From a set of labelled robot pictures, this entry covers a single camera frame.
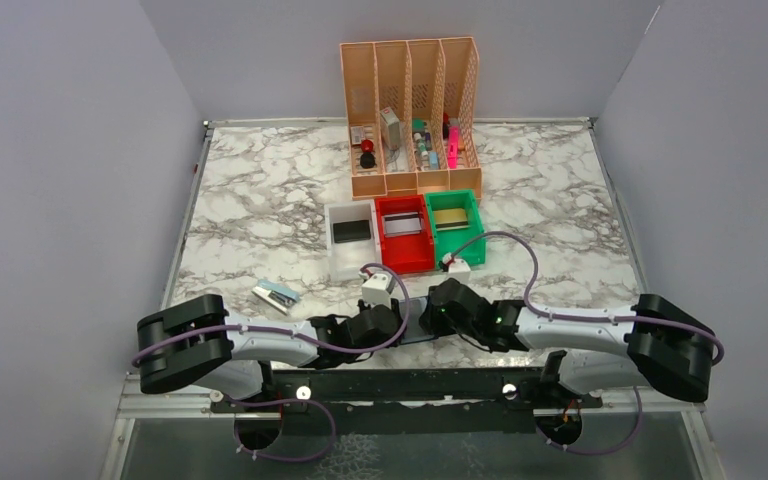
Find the navy blue card holder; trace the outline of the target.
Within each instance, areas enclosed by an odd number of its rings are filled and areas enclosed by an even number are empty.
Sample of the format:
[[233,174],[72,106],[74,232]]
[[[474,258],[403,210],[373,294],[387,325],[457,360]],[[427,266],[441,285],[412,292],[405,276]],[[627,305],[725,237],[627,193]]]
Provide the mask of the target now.
[[426,316],[428,310],[428,297],[412,297],[408,300],[391,300],[391,308],[399,314],[402,323],[405,325],[405,331],[401,335],[398,345],[410,345],[429,342],[437,336],[428,331],[421,324],[421,319]]

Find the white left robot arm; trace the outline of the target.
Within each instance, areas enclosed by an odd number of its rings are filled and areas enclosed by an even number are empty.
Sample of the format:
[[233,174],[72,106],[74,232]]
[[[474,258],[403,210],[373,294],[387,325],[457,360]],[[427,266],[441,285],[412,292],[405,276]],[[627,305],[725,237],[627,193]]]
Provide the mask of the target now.
[[233,316],[221,296],[206,294],[141,319],[132,364],[144,394],[197,385],[258,411],[274,397],[267,364],[332,369],[397,345],[405,330],[396,303],[283,323]]

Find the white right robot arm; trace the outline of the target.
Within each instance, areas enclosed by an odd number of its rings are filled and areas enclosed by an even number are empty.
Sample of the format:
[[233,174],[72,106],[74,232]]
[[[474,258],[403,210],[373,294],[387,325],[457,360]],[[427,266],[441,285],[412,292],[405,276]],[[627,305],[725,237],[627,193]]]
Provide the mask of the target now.
[[536,383],[552,407],[575,395],[639,386],[703,403],[723,357],[711,328],[656,294],[642,294],[631,306],[569,309],[489,301],[448,279],[430,288],[427,301],[420,325],[436,337],[462,335],[492,352],[560,350],[559,363]]

